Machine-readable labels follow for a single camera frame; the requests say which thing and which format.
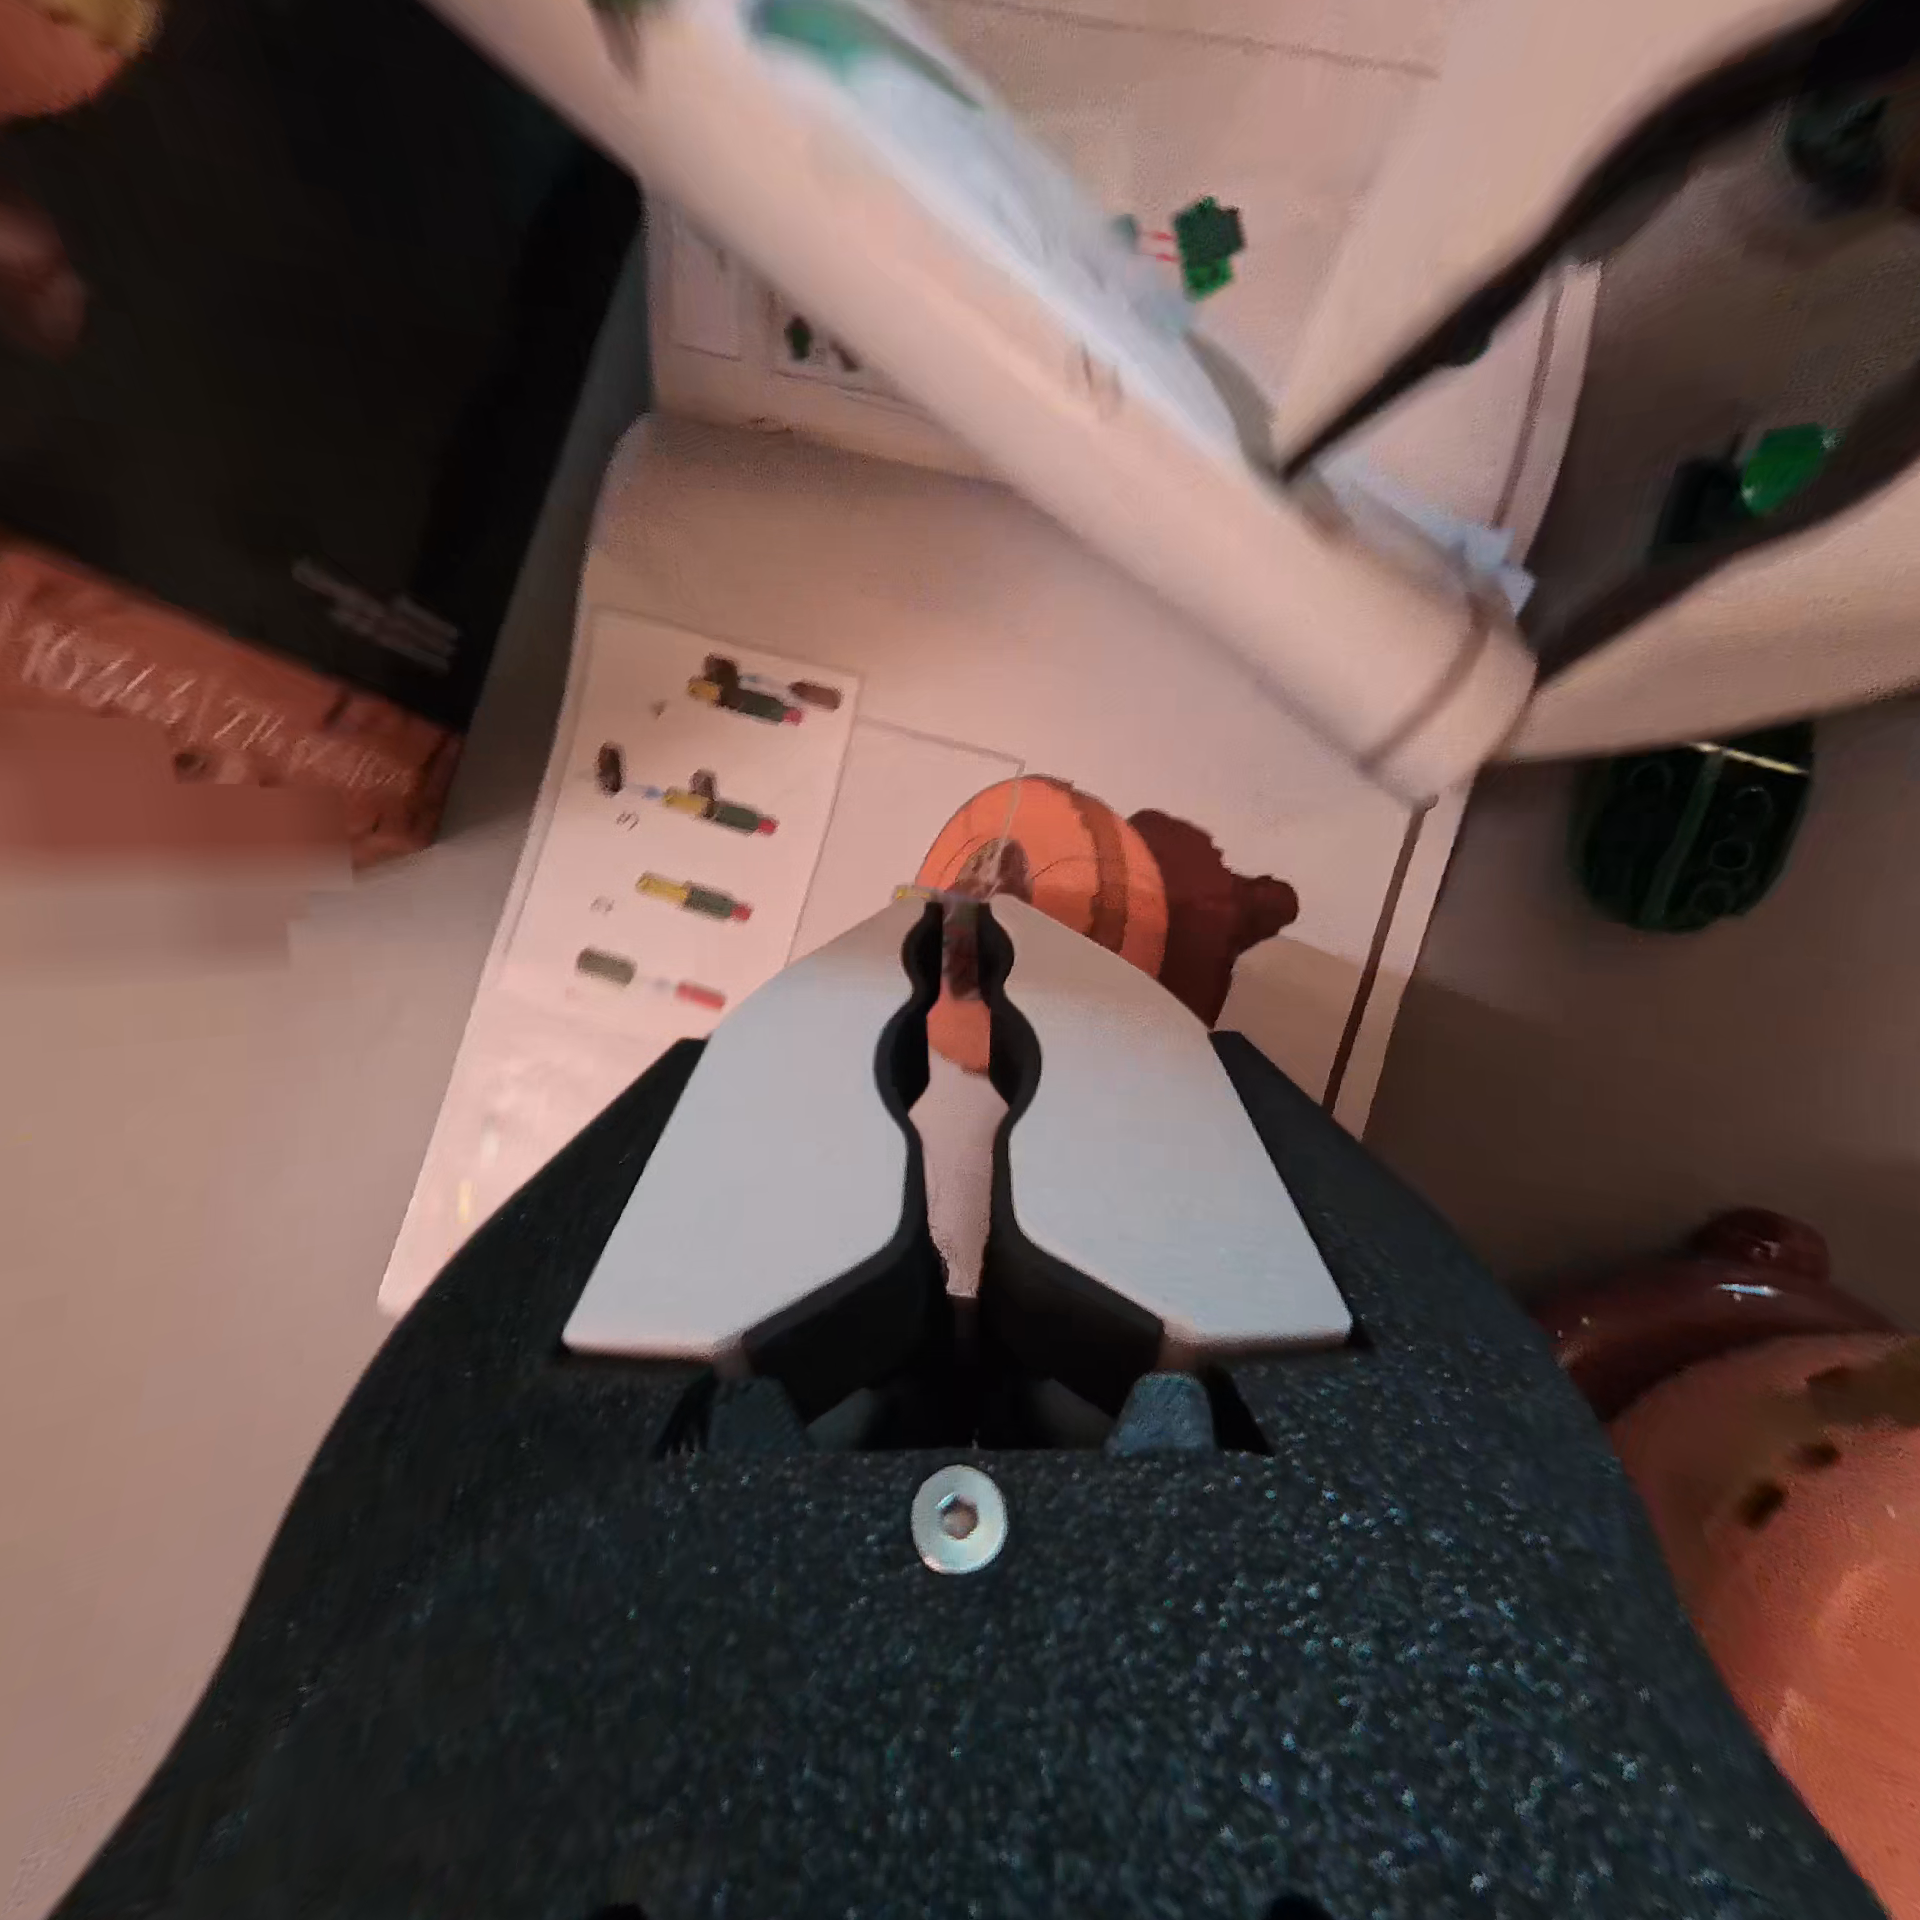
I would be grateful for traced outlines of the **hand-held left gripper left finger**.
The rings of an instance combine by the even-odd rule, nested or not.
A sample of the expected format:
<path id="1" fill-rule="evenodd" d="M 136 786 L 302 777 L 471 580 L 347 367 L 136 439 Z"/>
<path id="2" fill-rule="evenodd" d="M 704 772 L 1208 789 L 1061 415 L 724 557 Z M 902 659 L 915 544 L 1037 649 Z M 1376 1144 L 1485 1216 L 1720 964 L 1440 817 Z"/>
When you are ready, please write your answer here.
<path id="1" fill-rule="evenodd" d="M 771 1379 L 812 1419 L 952 1341 L 922 1137 L 943 912 L 908 896 L 709 1036 L 573 1305 L 570 1353 Z"/>

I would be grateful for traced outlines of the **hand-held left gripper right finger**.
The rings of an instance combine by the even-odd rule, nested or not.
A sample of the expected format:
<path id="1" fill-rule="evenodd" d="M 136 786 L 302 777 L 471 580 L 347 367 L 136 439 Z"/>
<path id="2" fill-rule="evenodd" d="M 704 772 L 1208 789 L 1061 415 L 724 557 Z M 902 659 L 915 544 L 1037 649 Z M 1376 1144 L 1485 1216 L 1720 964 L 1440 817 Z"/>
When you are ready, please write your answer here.
<path id="1" fill-rule="evenodd" d="M 997 1356 L 1117 1413 L 1150 1375 L 1346 1347 L 1213 1033 L 1015 896 L 979 907 L 975 971 L 1004 1103 L 975 1288 Z"/>

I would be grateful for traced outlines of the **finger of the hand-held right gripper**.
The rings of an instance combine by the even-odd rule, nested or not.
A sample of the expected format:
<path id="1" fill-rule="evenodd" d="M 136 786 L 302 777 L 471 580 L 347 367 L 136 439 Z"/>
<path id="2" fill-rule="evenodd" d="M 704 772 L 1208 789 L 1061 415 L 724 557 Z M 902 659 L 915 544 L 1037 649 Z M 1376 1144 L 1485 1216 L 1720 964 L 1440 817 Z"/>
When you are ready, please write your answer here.
<path id="1" fill-rule="evenodd" d="M 1578 240 L 1783 96 L 1851 10 L 1464 8 L 1311 312 L 1270 428 L 1279 473 L 1477 360 Z"/>
<path id="2" fill-rule="evenodd" d="M 1687 465 L 1736 436 L 1570 460 L 1528 552 L 1538 666 L 1484 760 L 1590 760 L 1871 705 L 1916 687 L 1916 436 L 1848 439 L 1780 512 L 1663 544 Z"/>

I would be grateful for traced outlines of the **green toy leaf piece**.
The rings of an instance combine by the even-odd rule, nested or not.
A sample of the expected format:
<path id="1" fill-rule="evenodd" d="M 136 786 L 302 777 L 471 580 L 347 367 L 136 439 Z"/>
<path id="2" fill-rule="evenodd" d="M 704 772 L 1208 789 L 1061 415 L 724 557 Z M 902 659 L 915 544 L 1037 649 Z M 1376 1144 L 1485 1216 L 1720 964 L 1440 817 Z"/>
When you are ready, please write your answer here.
<path id="1" fill-rule="evenodd" d="M 1774 425 L 1675 467 L 1651 552 L 1661 555 L 1741 532 L 1802 496 L 1829 467 L 1843 429 Z"/>

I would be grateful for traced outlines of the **toy flower stem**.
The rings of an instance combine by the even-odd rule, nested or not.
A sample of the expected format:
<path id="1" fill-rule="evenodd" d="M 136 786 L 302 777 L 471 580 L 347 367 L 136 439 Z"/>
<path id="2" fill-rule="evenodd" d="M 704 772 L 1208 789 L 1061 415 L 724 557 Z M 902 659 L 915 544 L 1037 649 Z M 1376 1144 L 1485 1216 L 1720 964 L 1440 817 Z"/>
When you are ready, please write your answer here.
<path id="1" fill-rule="evenodd" d="M 1030 898 L 1029 861 L 1016 840 L 997 834 L 960 855 L 949 869 L 926 872 L 894 887 L 891 898 L 935 903 L 943 912 L 943 994 L 979 1002 L 981 907 L 997 896 Z"/>

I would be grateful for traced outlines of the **grey desk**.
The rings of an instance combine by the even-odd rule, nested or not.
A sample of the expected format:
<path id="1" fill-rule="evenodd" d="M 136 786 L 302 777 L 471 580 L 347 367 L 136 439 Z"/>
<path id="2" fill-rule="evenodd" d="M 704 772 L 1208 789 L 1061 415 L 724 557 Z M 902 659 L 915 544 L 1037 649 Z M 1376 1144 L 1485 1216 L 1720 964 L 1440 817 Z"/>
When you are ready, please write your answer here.
<path id="1" fill-rule="evenodd" d="M 648 396 L 621 275 L 436 845 L 288 954 L 5 986 L 5 1916 L 46 1916 L 197 1705 L 392 1322 L 376 1288 L 556 733 L 591 512 Z M 1821 723 L 1783 891 L 1695 943 L 1564 873 L 1567 763 L 1464 803 L 1367 1137 L 1518 1288 L 1716 1207 L 1810 1216 L 1916 1316 L 1916 698 Z"/>

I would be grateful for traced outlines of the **dark green toy leaf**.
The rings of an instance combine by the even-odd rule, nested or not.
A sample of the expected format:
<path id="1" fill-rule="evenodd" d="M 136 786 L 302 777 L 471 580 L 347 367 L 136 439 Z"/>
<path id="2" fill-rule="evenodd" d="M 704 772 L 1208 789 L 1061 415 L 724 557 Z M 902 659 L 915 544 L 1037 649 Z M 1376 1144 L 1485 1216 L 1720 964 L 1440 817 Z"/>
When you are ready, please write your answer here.
<path id="1" fill-rule="evenodd" d="M 1741 919 L 1784 872 L 1815 765 L 1810 723 L 1590 761 L 1567 828 L 1580 895 L 1644 932 Z"/>

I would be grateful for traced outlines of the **small green toy piece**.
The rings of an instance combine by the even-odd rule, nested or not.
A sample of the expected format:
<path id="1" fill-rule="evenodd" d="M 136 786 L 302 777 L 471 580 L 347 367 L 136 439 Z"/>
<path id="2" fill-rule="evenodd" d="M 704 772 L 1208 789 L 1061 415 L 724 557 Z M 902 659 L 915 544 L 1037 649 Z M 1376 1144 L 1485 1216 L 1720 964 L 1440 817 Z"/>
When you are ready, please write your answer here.
<path id="1" fill-rule="evenodd" d="M 1212 194 L 1178 208 L 1158 229 L 1128 223 L 1125 232 L 1148 263 L 1173 271 L 1188 304 L 1222 293 L 1245 252 L 1240 211 Z"/>

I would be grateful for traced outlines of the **white instruction booklet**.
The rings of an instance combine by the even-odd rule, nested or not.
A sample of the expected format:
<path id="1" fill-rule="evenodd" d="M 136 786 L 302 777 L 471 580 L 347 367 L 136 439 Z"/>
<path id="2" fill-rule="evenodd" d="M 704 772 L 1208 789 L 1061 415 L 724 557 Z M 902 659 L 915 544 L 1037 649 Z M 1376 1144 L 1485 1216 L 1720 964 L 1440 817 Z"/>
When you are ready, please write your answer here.
<path id="1" fill-rule="evenodd" d="M 919 15 L 1115 213 L 1168 226 L 1204 194 L 1252 252 L 1208 306 L 1276 391 L 1372 185 L 1443 67 L 1458 5 L 919 5 Z M 823 338 L 646 193 L 656 410 L 591 512 L 579 637 L 536 828 L 522 852 L 380 1311 L 445 1259 L 678 1033 L 640 1008 L 597 1063 L 532 947 L 570 851 L 549 813 L 587 757 L 587 689 L 659 674 L 680 640 L 823 666 L 855 687 L 831 817 L 805 833 L 806 895 L 754 923 L 806 954 L 909 880 L 995 781 L 1059 777 L 1117 817 L 1204 833 L 1228 873 L 1286 880 L 1302 916 L 1228 971 L 1215 1020 L 1359 1133 L 1450 864 L 1463 797 L 1426 817 L 1311 744 L 1115 565 L 986 475 L 917 402 L 830 377 Z"/>

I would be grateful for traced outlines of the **black flower-print box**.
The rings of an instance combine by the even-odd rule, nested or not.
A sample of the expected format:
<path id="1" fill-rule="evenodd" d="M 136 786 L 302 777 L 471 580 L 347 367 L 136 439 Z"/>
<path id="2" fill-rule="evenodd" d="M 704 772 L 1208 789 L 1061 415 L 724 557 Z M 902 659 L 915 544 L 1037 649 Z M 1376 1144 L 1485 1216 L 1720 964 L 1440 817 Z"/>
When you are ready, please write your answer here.
<path id="1" fill-rule="evenodd" d="M 428 848 L 640 223 L 429 5 L 5 5 L 5 781 Z"/>

